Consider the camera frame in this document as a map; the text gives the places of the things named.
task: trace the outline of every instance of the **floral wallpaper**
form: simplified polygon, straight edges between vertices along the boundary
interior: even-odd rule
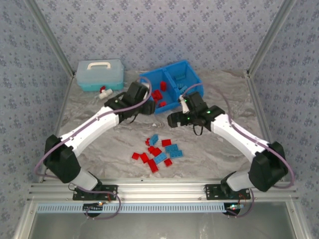
[[[275,140],[295,169],[301,203],[319,238],[319,2],[297,0],[254,80]]]
[[[247,69],[282,0],[36,0],[72,68],[120,58],[148,70]]]
[[[11,239],[69,80],[24,1],[0,9],[0,238]]]

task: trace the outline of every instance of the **gray marble surface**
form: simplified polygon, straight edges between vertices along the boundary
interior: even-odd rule
[[[255,110],[243,72],[198,71],[203,82],[213,83],[224,92],[231,104],[234,119],[248,131],[261,137]],[[125,74],[125,89],[129,82],[137,79],[139,72]],[[227,111],[222,97],[206,85],[204,100],[209,106],[217,105]],[[83,92],[73,82],[64,113],[60,134],[67,133],[98,111],[106,101],[95,98],[95,92]],[[249,167],[248,160],[223,138],[204,131],[196,136],[191,126],[170,128],[166,118],[168,111],[158,115],[138,115],[129,124],[124,121],[90,144],[79,156],[82,167],[103,178],[223,178],[235,170]],[[133,152],[147,152],[146,138],[157,133],[159,139],[170,138],[183,151],[184,157],[173,159],[173,165],[166,168],[162,162],[159,171],[152,174],[149,166],[131,159]],[[160,141],[157,146],[162,149]]]

